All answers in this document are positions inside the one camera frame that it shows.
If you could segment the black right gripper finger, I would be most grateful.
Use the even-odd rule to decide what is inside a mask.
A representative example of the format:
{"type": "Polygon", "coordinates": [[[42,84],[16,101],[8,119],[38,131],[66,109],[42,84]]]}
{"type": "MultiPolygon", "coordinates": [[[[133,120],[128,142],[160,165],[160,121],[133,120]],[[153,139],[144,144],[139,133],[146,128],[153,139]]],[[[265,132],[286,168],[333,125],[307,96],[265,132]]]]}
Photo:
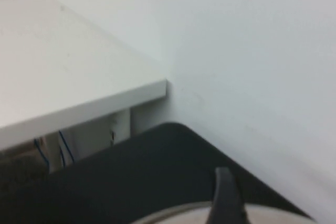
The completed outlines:
{"type": "Polygon", "coordinates": [[[207,223],[248,223],[244,200],[234,175],[226,167],[215,169],[215,192],[207,223]]]}

